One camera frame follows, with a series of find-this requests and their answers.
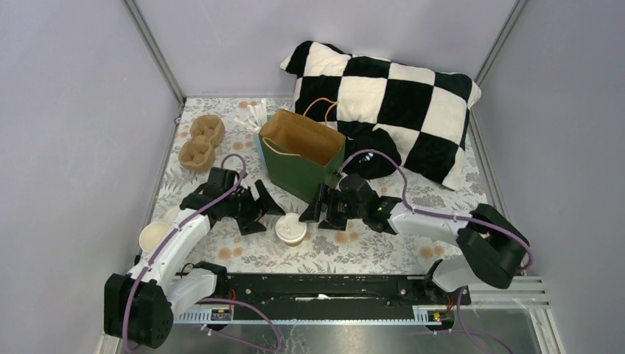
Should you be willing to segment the green paper bag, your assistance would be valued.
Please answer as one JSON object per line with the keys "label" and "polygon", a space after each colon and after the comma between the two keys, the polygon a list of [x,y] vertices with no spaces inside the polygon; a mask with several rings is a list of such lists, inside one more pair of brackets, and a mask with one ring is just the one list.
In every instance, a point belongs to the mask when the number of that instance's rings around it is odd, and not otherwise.
{"label": "green paper bag", "polygon": [[319,185],[337,185],[346,137],[326,121],[280,108],[260,129],[259,141],[272,184],[303,202],[314,199]]}

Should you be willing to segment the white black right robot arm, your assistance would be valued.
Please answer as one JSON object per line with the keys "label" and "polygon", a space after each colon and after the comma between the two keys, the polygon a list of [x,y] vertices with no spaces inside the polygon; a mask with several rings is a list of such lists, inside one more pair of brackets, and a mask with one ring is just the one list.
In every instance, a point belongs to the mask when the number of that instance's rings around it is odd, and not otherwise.
{"label": "white black right robot arm", "polygon": [[530,256],[528,240],[488,204],[468,213],[414,209],[401,198],[378,195],[357,174],[344,177],[335,188],[319,184],[299,220],[341,231],[348,221],[361,220],[375,232],[428,237],[457,246],[461,255],[432,265],[424,278],[422,292],[434,304],[465,285],[507,289]]}

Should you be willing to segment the white plastic cup lid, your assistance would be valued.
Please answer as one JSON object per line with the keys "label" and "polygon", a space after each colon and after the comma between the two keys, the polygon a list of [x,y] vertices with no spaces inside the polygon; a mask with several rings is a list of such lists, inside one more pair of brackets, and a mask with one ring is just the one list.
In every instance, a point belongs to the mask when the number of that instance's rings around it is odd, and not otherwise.
{"label": "white plastic cup lid", "polygon": [[277,220],[274,229],[281,241],[304,238],[307,233],[307,224],[299,222],[299,216],[300,214],[289,212]]}

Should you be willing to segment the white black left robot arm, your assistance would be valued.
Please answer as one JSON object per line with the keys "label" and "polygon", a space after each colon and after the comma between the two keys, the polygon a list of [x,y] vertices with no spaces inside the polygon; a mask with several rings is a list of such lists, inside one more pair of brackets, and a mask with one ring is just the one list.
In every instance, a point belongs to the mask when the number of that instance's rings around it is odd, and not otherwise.
{"label": "white black left robot arm", "polygon": [[173,322],[207,298],[229,301],[233,291],[227,270],[200,262],[177,279],[176,274],[195,245],[223,218],[237,222],[242,235],[264,232],[260,220],[284,215],[261,180],[256,194],[241,185],[246,173],[213,167],[207,182],[185,197],[174,223],[155,248],[142,256],[126,274],[112,274],[104,287],[105,334],[149,348],[160,347]]}

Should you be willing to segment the brown paper coffee cup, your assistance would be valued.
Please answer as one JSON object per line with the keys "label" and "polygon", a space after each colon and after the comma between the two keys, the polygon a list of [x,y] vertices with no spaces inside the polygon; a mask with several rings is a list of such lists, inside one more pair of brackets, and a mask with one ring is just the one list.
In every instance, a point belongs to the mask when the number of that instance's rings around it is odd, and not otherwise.
{"label": "brown paper coffee cup", "polygon": [[299,238],[299,239],[294,239],[294,240],[282,240],[282,242],[283,242],[284,244],[286,244],[287,246],[289,246],[289,247],[295,247],[295,246],[298,246],[298,245],[300,245],[303,241],[304,241],[304,238],[303,238],[303,237],[301,237],[301,238]]}

